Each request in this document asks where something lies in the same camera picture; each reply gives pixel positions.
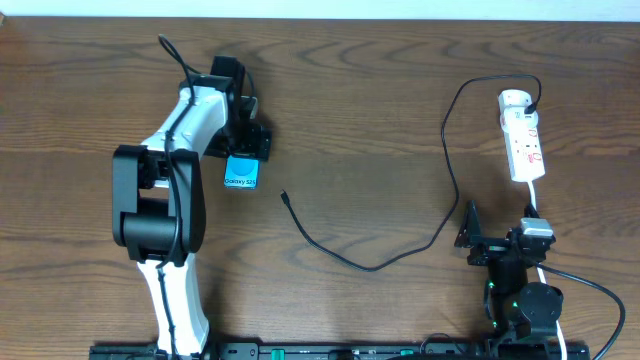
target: power strip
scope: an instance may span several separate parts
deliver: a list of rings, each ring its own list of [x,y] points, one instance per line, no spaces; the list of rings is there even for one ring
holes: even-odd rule
[[[531,95],[522,90],[505,90],[498,96],[509,171],[511,180],[517,182],[530,182],[545,174],[538,137],[538,112],[525,114],[531,101]]]

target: wooden tabletop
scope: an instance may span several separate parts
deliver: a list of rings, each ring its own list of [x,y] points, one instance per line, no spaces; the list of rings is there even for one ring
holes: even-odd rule
[[[627,305],[611,359],[640,352],[640,25],[611,23],[7,18],[0,28],[0,358],[83,359],[95,342],[151,342],[146,283],[111,234],[111,155],[164,122],[183,75],[214,55],[253,72],[273,129],[256,191],[225,189],[202,163],[207,232],[200,294],[213,329],[263,341],[419,341],[491,330],[487,270],[453,242],[464,206],[427,252],[377,272],[311,248],[311,236],[374,265],[425,244],[453,202],[440,123],[467,79],[542,80],[536,181],[557,243],[546,264],[596,281]],[[474,84],[449,120],[461,189],[502,235],[528,201],[509,178],[496,96],[535,83]],[[535,280],[530,273],[530,280]],[[549,276],[568,339],[595,354],[618,309]]]

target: white power cord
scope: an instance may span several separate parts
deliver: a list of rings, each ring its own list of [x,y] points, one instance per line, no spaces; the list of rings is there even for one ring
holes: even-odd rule
[[[533,180],[527,181],[527,185],[529,185],[529,195],[531,195],[531,205],[533,206],[534,209],[538,210],[538,207],[536,205],[536,191],[533,188]],[[540,282],[543,284],[546,284],[547,278],[544,276],[544,272],[540,268],[537,268],[537,269],[538,269],[538,278],[540,279]],[[560,343],[561,359],[567,360],[567,344],[564,341],[564,335],[562,334],[562,328],[560,328],[560,322],[557,320],[556,320],[556,326],[558,327],[558,342]]]

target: white background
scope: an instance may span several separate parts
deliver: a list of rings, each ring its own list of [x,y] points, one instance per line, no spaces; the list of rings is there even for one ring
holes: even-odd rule
[[[640,0],[0,0],[41,16],[640,21]]]

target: green component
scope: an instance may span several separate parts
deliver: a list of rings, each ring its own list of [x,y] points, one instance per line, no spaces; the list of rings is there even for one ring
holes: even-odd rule
[[[271,360],[284,360],[284,350],[271,350]]]

